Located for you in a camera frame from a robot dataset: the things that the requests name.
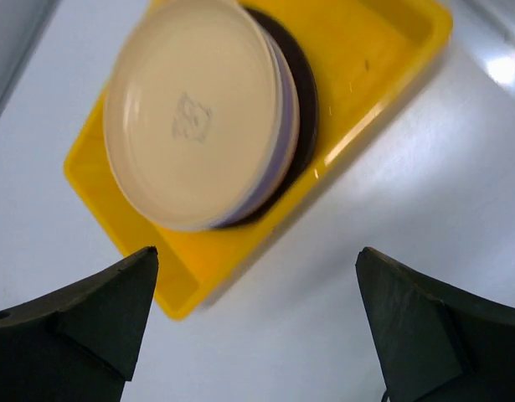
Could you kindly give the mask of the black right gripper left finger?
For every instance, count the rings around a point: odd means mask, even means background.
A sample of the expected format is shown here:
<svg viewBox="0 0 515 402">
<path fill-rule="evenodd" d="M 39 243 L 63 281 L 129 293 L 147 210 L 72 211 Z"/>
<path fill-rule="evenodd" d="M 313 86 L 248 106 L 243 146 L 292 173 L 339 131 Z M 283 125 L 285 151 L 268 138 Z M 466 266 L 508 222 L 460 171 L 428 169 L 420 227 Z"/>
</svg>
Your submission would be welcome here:
<svg viewBox="0 0 515 402">
<path fill-rule="evenodd" d="M 118 401 L 132 380 L 157 282 L 145 247 L 0 311 L 0 401 Z"/>
</svg>

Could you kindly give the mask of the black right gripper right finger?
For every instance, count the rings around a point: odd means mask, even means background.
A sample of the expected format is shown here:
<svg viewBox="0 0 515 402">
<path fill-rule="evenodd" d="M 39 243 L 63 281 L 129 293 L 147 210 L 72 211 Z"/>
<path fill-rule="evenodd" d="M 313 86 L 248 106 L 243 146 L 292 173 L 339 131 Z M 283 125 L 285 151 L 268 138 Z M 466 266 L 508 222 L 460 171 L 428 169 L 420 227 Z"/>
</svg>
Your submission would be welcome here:
<svg viewBox="0 0 515 402">
<path fill-rule="evenodd" d="M 515 401 L 515 308 L 366 247 L 358 286 L 384 401 Z"/>
</svg>

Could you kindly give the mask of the cream bear plate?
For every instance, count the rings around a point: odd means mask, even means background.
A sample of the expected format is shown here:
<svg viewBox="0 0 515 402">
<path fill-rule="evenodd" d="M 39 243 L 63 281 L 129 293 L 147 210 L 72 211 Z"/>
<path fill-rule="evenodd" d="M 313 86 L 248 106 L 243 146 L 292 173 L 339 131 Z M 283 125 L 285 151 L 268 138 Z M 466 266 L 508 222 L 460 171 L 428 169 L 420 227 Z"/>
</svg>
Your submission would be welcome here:
<svg viewBox="0 0 515 402">
<path fill-rule="evenodd" d="M 115 63 L 106 152 L 129 203 L 162 227 L 198 231 L 236 213 L 276 144 L 276 66 L 233 1 L 169 1 Z"/>
</svg>

